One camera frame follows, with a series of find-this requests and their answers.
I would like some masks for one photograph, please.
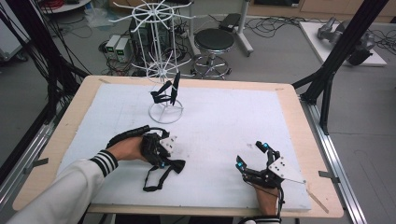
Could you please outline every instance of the person's left hand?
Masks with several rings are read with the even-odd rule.
[[[147,161],[140,152],[143,137],[130,137],[107,149],[117,161]]]

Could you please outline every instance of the wrist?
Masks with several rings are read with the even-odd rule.
[[[107,151],[111,153],[111,155],[113,155],[117,161],[122,161],[123,155],[121,150],[117,150],[116,148],[109,148]]]

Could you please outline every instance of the round base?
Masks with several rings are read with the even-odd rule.
[[[225,75],[229,75],[231,70],[228,63],[219,56],[215,56],[213,59],[209,56],[201,56],[193,65],[195,72],[204,77],[221,77],[225,79]]]
[[[152,104],[148,110],[149,116],[162,124],[168,124],[178,121],[183,114],[183,105],[176,100],[175,105],[170,105],[168,102]]]

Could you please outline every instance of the striped sleeve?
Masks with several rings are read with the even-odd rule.
[[[96,156],[90,159],[90,161],[95,162],[99,166],[104,177],[106,177],[119,166],[116,158],[107,150],[101,150],[98,152],[98,154],[96,154]]]

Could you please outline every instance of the metal rail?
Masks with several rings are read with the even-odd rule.
[[[356,198],[356,195],[350,186],[349,180],[347,179],[347,175],[344,171],[344,167],[340,161],[340,158],[338,157],[334,144],[332,143],[332,139],[329,135],[323,132],[323,129],[320,127],[320,112],[317,106],[310,105],[307,102],[302,102],[302,104],[305,105],[309,111],[313,125],[315,126],[318,138],[322,145],[323,153],[326,156],[327,163],[332,169],[332,174],[334,177],[338,177],[340,180],[340,183],[336,183],[335,185],[341,193],[351,221],[355,224],[366,224],[366,218],[364,217],[358,199]]]

